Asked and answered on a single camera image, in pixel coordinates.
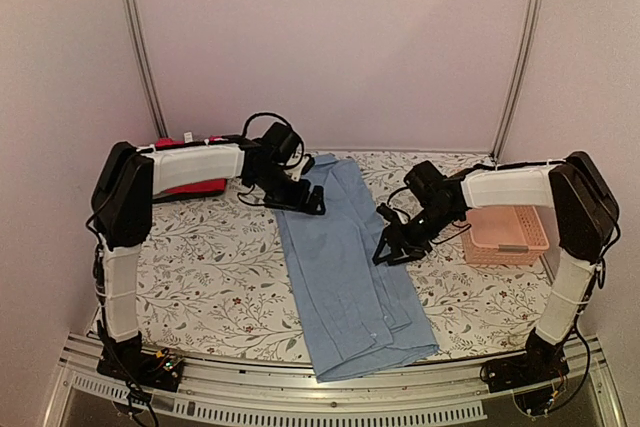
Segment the black cable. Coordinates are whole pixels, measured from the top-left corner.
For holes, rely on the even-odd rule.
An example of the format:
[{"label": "black cable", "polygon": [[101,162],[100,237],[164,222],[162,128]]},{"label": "black cable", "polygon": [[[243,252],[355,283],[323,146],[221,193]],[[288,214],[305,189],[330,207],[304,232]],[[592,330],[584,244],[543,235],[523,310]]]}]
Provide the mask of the black cable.
[{"label": "black cable", "polygon": [[[107,326],[107,319],[105,317],[106,317],[106,315],[105,315],[105,311],[104,311],[104,308],[103,308],[102,309],[102,322],[104,324],[104,329],[105,329],[104,332],[106,332],[106,328],[107,328],[106,327]],[[138,383],[136,378],[131,374],[131,372],[129,372],[129,369],[127,369],[124,366],[124,363],[122,362],[122,360],[120,360],[120,357],[115,353],[115,351],[111,347],[111,343],[109,342],[109,340],[107,340],[106,342],[102,338],[100,340],[102,341],[102,344],[105,346],[105,348],[109,352],[109,356],[112,359],[115,359],[115,361],[118,363],[118,365],[122,369],[122,372],[124,372],[124,374],[127,377],[129,377],[129,379],[130,379],[130,380],[125,382],[125,385],[129,389],[129,395],[127,396],[127,402],[129,403],[129,414],[130,414],[131,418],[139,426],[148,427],[145,424],[143,424],[140,420],[138,420],[138,418],[136,417],[137,414],[133,413],[133,398],[135,397],[137,400],[139,400],[144,405],[146,405],[147,409],[149,409],[149,414],[151,415],[151,418],[153,419],[153,427],[160,427],[160,422],[158,421],[158,417],[156,416],[156,413],[153,410],[153,407],[151,406],[151,400],[148,400],[148,396],[150,396],[150,394],[147,394],[144,391],[144,389]]]},{"label": "black cable", "polygon": [[455,234],[453,234],[451,237],[447,237],[446,239],[444,239],[444,240],[440,240],[440,241],[432,240],[432,241],[431,241],[431,243],[432,243],[433,245],[446,244],[446,243],[447,243],[447,242],[449,242],[450,240],[455,239],[457,236],[464,234],[467,230],[469,230],[469,229],[471,228],[471,224],[466,225],[466,226],[464,226],[464,227],[459,227],[459,226],[457,226],[457,225],[456,225],[455,227],[458,227],[458,229],[460,229],[460,230],[459,230],[458,232],[456,232]]},{"label": "black cable", "polygon": [[605,283],[605,280],[607,278],[607,261],[605,260],[604,256],[609,251],[609,249],[611,247],[613,247],[620,240],[620,237],[622,237],[622,231],[620,230],[620,226],[618,225],[618,222],[613,218],[613,216],[611,215],[611,213],[608,210],[605,209],[605,212],[607,212],[609,217],[611,217],[611,220],[613,220],[615,222],[613,224],[613,228],[616,231],[616,236],[614,237],[613,240],[611,240],[611,242],[609,242],[607,245],[604,246],[604,248],[602,249],[602,252],[600,254],[600,260],[599,260],[599,262],[600,262],[600,270],[596,274],[596,280],[598,281],[598,288],[599,289],[603,289],[604,288],[604,283]]},{"label": "black cable", "polygon": [[407,187],[406,185],[404,187],[400,187],[399,189],[396,189],[393,192],[391,192],[389,194],[389,197],[387,197],[387,204],[391,204],[391,200],[400,192],[404,192],[405,190],[409,190],[409,187]]},{"label": "black cable", "polygon": [[100,247],[102,247],[102,239],[100,238],[98,231],[93,227],[93,225],[91,225],[91,223],[98,218],[98,215],[100,215],[100,213],[104,210],[107,204],[111,202],[111,199],[113,199],[114,195],[115,195],[115,190],[111,191],[109,195],[107,195],[104,201],[98,206],[98,208],[93,212],[93,214],[89,216],[87,221],[84,223],[84,226],[86,227],[86,229],[96,236],[96,239],[98,240],[98,245]]},{"label": "black cable", "polygon": [[250,116],[247,120],[245,120],[244,126],[242,127],[242,134],[240,134],[242,137],[247,136],[247,134],[249,133],[249,126],[251,125],[251,122],[253,122],[255,119],[259,117],[273,117],[274,119],[278,119],[280,122],[284,123],[287,127],[293,130],[291,123],[281,115],[276,114],[275,112],[256,112],[255,114]]},{"label": "black cable", "polygon": [[255,188],[256,188],[256,186],[253,185],[253,186],[251,186],[251,189],[249,189],[248,192],[238,192],[238,200],[240,202],[242,202],[244,205],[248,205],[249,207],[266,207],[267,205],[264,204],[264,203],[261,203],[261,204],[259,204],[257,202],[256,203],[251,203],[251,202],[247,202],[246,200],[243,199],[243,197],[246,197],[246,196],[250,195],[251,192],[253,192],[253,189],[255,189]]},{"label": "black cable", "polygon": [[[276,114],[275,112],[256,112],[255,114],[251,115],[247,120],[245,120],[244,125],[242,126],[242,133],[240,135],[242,137],[246,137],[247,134],[249,133],[249,126],[251,125],[251,122],[253,122],[255,119],[260,117],[273,117],[274,119],[278,119],[279,121],[284,123],[287,127],[289,127],[296,135],[298,135],[298,133],[293,129],[291,122],[289,122],[287,119],[282,117],[280,114]],[[298,138],[300,139],[300,158],[293,165],[283,166],[284,170],[295,169],[302,163],[302,160],[304,159],[304,154],[305,154],[304,140],[302,140],[302,137],[300,137],[300,135],[298,135]]]},{"label": "black cable", "polygon": [[562,404],[558,405],[557,407],[553,407],[552,406],[544,415],[548,415],[548,414],[551,414],[552,412],[556,412],[556,411],[560,410],[561,408],[563,408],[565,405],[567,405],[569,402],[571,402],[576,397],[576,395],[578,395],[578,393],[580,392],[580,389],[582,389],[582,387],[584,386],[585,382],[587,381],[587,378],[589,377],[589,368],[591,366],[591,349],[589,348],[588,342],[582,336],[582,334],[580,333],[580,330],[578,329],[578,318],[577,317],[576,317],[576,320],[575,320],[575,322],[573,324],[573,330],[575,330],[576,335],[578,336],[580,341],[584,344],[584,348],[587,350],[587,366],[584,369],[584,374],[582,375],[582,380],[578,384],[578,387],[576,388],[576,390],[574,390],[572,392],[572,394],[569,396],[569,398],[567,400],[565,400]]},{"label": "black cable", "polygon": [[389,197],[387,197],[387,205],[388,205],[389,207],[391,207],[391,209],[395,210],[396,212],[398,212],[398,213],[400,213],[400,214],[404,215],[404,216],[407,218],[407,221],[409,221],[409,220],[411,220],[411,216],[410,216],[406,211],[402,210],[402,209],[401,209],[401,208],[399,208],[399,207],[393,207],[393,206],[391,205],[391,200],[392,200],[396,195],[398,195],[400,192],[404,192],[405,190],[409,190],[409,187],[407,187],[407,186],[400,187],[399,189],[396,189],[396,190],[394,190],[393,192],[391,192],[391,193],[389,194]]}]

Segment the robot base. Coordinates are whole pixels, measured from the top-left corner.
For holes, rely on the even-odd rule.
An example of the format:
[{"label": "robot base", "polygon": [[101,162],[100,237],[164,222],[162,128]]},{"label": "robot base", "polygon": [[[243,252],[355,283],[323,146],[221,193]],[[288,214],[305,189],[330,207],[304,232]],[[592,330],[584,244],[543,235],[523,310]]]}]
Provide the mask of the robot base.
[{"label": "robot base", "polygon": [[98,321],[98,335],[104,344],[98,362],[99,374],[124,382],[131,382],[133,378],[141,386],[153,389],[178,391],[184,367],[182,359],[170,359],[169,364],[165,360],[166,355],[158,357],[143,353],[140,332],[132,339],[115,342],[107,335],[102,322]]},{"label": "robot base", "polygon": [[[104,349],[102,352],[103,360],[100,360],[100,362],[98,362],[98,373],[125,382],[131,381],[122,367],[117,362],[111,361],[108,356],[109,353],[106,351],[106,349]],[[139,362],[141,364],[148,365],[150,363],[153,363],[154,361],[157,363],[157,358],[155,355],[143,353],[139,354]],[[164,369],[159,369],[159,371],[157,372],[139,370],[135,376],[135,379],[143,387],[151,387],[153,389],[177,392],[178,386],[180,385],[180,380],[182,379],[182,368],[183,365],[179,364],[171,372],[167,372]]]},{"label": "robot base", "polygon": [[489,386],[489,392],[494,393],[547,382],[568,373],[569,366],[561,350],[553,362],[544,368],[535,368],[535,373],[527,354],[489,360],[482,366],[480,378]]}]

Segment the folded shirt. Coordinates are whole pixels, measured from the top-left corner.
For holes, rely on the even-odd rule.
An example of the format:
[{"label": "folded shirt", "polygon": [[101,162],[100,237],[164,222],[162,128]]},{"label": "folded shirt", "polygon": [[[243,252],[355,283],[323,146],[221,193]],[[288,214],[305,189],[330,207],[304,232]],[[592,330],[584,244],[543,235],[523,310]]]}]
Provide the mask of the folded shirt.
[{"label": "folded shirt", "polygon": [[305,178],[327,212],[276,211],[304,339],[319,382],[407,365],[438,351],[404,266],[373,265],[384,228],[353,160],[316,157]]}]

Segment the vertical metal pole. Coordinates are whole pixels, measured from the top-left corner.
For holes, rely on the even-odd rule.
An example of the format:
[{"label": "vertical metal pole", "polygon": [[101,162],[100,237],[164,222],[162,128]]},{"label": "vertical metal pole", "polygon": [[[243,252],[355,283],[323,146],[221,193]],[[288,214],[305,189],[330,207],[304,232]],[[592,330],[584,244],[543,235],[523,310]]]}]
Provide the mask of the vertical metal pole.
[{"label": "vertical metal pole", "polygon": [[158,137],[168,137],[169,133],[162,115],[162,109],[160,108],[158,92],[156,91],[153,76],[151,75],[151,65],[149,64],[147,48],[142,34],[138,4],[136,3],[136,0],[123,0],[123,2],[127,23],[129,24],[131,41],[133,43],[133,49],[138,63],[138,70],[140,71],[140,78],[147,98],[147,104],[149,106],[149,112],[151,113],[153,126]]},{"label": "vertical metal pole", "polygon": [[531,53],[531,46],[533,45],[533,38],[538,24],[538,14],[540,13],[541,4],[542,0],[529,0],[527,5],[527,15],[520,40],[518,59],[516,60],[511,83],[509,84],[509,93],[502,112],[502,118],[500,119],[500,127],[498,128],[498,133],[491,150],[492,157],[497,161],[501,160],[502,154],[504,153],[518,99],[520,98],[524,74],[529,62],[529,54]]}]

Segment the white arm segment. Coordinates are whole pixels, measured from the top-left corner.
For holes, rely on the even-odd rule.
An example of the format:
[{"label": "white arm segment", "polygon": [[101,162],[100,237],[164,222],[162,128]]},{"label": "white arm segment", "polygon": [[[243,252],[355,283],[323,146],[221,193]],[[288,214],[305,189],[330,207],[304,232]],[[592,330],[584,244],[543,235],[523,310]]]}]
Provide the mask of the white arm segment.
[{"label": "white arm segment", "polygon": [[[462,193],[471,208],[491,205],[553,208],[549,172],[555,167],[473,172],[462,181]],[[545,342],[556,345],[569,333],[594,271],[595,265],[562,250],[551,295],[536,326],[536,334]]]},{"label": "white arm segment", "polygon": [[102,238],[102,245],[107,333],[116,342],[122,342],[138,335],[136,287],[142,244],[109,250],[106,240]]},{"label": "white arm segment", "polygon": [[[184,147],[142,154],[153,159],[153,195],[206,180],[232,179],[242,172],[244,152],[236,144]],[[103,238],[107,332],[116,342],[138,335],[136,288],[142,244],[109,250]]]},{"label": "white arm segment", "polygon": [[595,264],[561,251],[558,275],[553,282],[544,313],[536,326],[536,334],[542,340],[556,345],[567,336],[578,308],[583,303],[595,267]]},{"label": "white arm segment", "polygon": [[142,154],[153,159],[153,195],[206,180],[233,179],[242,172],[244,151],[236,144],[201,145]]},{"label": "white arm segment", "polygon": [[462,194],[472,209],[490,205],[538,205],[553,208],[549,172],[555,167],[545,165],[472,172],[462,181]]}]

